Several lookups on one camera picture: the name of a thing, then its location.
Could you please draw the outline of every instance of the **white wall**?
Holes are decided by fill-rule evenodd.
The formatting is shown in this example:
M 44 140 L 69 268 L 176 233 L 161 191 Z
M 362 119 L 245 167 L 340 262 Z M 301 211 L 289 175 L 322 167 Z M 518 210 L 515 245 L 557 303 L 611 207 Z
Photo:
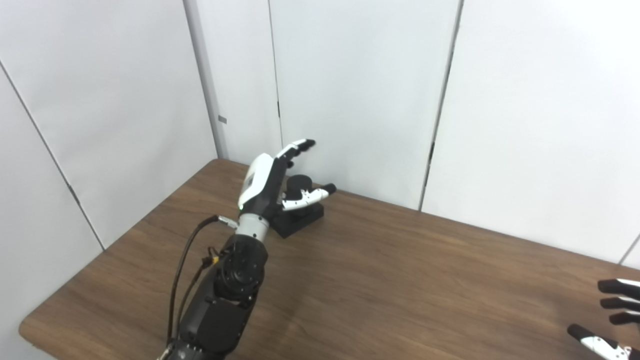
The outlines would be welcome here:
M 640 233 L 639 11 L 465 2 L 423 211 L 619 261 Z
M 46 360 L 22 319 L 100 253 L 45 145 L 0 70 L 0 349 Z
M 458 2 L 271 0 L 293 172 L 417 209 Z
M 268 0 L 188 0 L 220 156 L 249 164 L 282 148 Z M 227 119 L 223 124 L 217 115 Z
M 180 1 L 3 1 L 0 58 L 105 246 L 216 156 Z

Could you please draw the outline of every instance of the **brown wood grain surface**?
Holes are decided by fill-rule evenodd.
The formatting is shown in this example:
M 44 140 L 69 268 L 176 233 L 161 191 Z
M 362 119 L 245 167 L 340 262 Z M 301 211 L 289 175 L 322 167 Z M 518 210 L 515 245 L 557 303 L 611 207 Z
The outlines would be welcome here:
M 245 172 L 209 163 L 31 313 L 22 336 L 61 360 L 155 359 L 185 239 L 205 217 L 237 216 Z M 270 231 L 266 279 L 229 359 L 597 359 L 566 334 L 572 322 L 640 347 L 634 326 L 609 325 L 596 289 L 639 271 L 350 193 L 324 205 L 286 240 Z M 200 233 L 178 294 L 231 233 Z

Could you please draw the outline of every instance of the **robotic hand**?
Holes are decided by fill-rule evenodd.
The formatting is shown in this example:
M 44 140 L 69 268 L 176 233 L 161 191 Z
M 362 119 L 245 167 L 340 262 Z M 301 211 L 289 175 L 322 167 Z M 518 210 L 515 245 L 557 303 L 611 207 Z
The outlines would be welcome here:
M 168 346 L 158 360 L 220 360 L 236 348 L 264 279 L 264 265 L 268 257 L 264 239 L 269 223 L 283 211 L 315 204 L 336 191 L 333 184 L 328 184 L 311 191 L 300 190 L 300 196 L 295 199 L 281 198 L 282 182 L 287 169 L 293 166 L 292 159 L 315 143 L 313 140 L 298 140 L 285 147 L 275 158 L 267 154 L 258 156 L 244 179 L 238 200 L 238 222 L 225 217 L 212 217 L 201 223 L 191 235 L 172 292 Z M 211 269 L 200 283 L 182 319 L 180 307 L 176 334 L 173 334 L 175 285 L 188 246 L 199 229 L 215 221 L 234 228 L 235 233 L 220 253 L 216 253 L 217 257 L 210 254 L 203 259 L 203 266 L 191 286 L 204 268 L 211 266 Z
M 613 325 L 640 323 L 640 282 L 625 279 L 603 280 L 598 282 L 598 289 L 606 294 L 624 295 L 624 297 L 612 297 L 600 301 L 600 305 L 605 309 L 627 309 L 623 313 L 609 317 Z M 640 360 L 640 351 L 621 345 L 617 341 L 599 337 L 580 325 L 569 326 L 567 332 L 604 359 Z

